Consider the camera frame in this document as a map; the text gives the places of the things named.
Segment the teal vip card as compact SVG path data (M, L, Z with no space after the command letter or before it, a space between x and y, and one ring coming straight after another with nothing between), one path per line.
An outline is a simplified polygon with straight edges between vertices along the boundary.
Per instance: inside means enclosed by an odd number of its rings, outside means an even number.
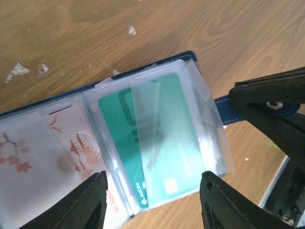
M198 189L205 165L178 74L103 96L99 108L130 181L153 208Z

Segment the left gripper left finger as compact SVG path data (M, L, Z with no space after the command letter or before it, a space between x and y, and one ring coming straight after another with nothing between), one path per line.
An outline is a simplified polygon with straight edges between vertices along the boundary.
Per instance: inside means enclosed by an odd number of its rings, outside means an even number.
M102 229L108 189L105 171L96 172L23 229Z

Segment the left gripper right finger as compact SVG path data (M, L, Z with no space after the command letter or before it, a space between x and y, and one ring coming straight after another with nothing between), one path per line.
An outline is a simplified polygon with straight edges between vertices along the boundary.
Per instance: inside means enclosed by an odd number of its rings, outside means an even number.
M200 184L205 229L291 229L211 171L202 173Z

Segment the navy blue card holder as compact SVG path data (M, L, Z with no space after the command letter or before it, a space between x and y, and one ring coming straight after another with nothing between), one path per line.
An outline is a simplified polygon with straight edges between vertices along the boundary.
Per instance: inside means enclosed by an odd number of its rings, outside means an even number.
M2 113L0 226L116 229L199 192L206 229L302 229L304 103L304 68L214 99L187 51ZM259 205L223 181L240 121L286 155Z

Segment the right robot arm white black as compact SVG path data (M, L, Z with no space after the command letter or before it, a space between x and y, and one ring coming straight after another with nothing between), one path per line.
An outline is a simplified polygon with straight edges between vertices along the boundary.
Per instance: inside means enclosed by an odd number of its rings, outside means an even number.
M263 209L292 227L305 210L305 69L243 82L229 92L230 106L288 157Z

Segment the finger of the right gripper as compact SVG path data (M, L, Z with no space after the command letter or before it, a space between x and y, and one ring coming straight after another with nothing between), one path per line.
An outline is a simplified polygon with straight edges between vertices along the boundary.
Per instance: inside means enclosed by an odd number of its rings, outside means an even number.
M258 106L247 107L246 120L270 138L295 164L305 163L305 116L274 117Z
M303 104L305 102L304 67L236 82L229 92L230 106L242 112L250 104L281 102Z

